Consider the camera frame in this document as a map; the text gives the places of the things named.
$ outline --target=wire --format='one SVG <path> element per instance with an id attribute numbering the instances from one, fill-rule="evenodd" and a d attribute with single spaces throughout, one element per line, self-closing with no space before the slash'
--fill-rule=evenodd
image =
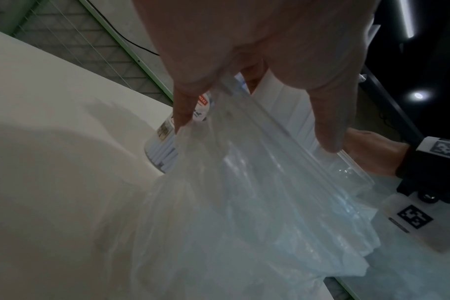
<path id="1" fill-rule="evenodd" d="M 96 10 L 96 12 L 103 18 L 103 20 L 105 20 L 105 22 L 108 23 L 108 25 L 110 25 L 110 27 L 111 27 L 111 28 L 112 28 L 119 36 L 121 36 L 124 40 L 126 40 L 126 41 L 132 43 L 133 45 L 135 45 L 135 46 L 138 47 L 138 48 L 141 48 L 141 49 L 143 49 L 143 50 L 146 50 L 147 52 L 149 52 L 149 53 L 151 53 L 151 54 L 160 56 L 159 54 L 157 54 L 157 53 L 155 53 L 155 52 L 153 52 L 153 51 L 151 51 L 151 50 L 149 50 L 149 49 L 146 49 L 146 48 L 144 48 L 144 47 L 142 47 L 142 46 L 136 44 L 135 42 L 132 42 L 132 41 L 128 40 L 127 38 L 125 38 L 125 36 L 123 36 L 123 35 L 122 35 L 122 34 L 121 34 L 121 33 L 113 26 L 113 24 L 111 24 L 110 21 L 108 21 L 108 19 L 101 13 L 101 11 L 99 11 L 99 9 L 96 8 L 96 6 L 93 5 L 93 3 L 90 2 L 90 0 L 87 0 L 87 2 L 88 2 L 88 3 Z"/>

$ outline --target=white table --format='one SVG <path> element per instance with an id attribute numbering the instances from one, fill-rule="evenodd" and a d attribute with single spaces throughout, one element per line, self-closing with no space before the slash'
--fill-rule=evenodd
<path id="1" fill-rule="evenodd" d="M 0 33 L 0 299 L 103 299 L 95 228 L 160 176 L 142 148 L 170 112 Z M 111 280 L 127 287 L 127 270 Z"/>

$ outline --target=hand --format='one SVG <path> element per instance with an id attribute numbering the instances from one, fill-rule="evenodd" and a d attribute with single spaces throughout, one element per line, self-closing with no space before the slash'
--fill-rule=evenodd
<path id="1" fill-rule="evenodd" d="M 223 74 L 259 82 L 267 67 L 306 89 L 324 149 L 342 148 L 378 0 L 134 0 L 174 79 L 176 129 Z"/>
<path id="2" fill-rule="evenodd" d="M 377 175 L 395 176 L 408 148 L 408 144 L 352 128 L 347 130 L 344 138 L 344 151 L 362 169 Z"/>

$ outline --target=transparent zip bag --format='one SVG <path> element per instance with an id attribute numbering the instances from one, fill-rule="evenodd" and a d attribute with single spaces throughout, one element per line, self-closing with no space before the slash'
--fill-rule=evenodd
<path id="1" fill-rule="evenodd" d="M 138 210 L 133 299 L 304 300 L 364 275 L 379 240 L 352 197 L 233 77 L 212 95 Z"/>

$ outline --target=qr code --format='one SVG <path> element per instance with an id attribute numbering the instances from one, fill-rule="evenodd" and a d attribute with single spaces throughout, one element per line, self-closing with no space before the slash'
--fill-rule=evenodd
<path id="1" fill-rule="evenodd" d="M 408 206 L 397 215 L 416 229 L 420 229 L 433 220 L 433 218 L 422 212 L 414 205 Z"/>
<path id="2" fill-rule="evenodd" d="M 439 140 L 433 145 L 433 147 L 429 151 L 433 153 L 450 156 L 450 143 Z"/>

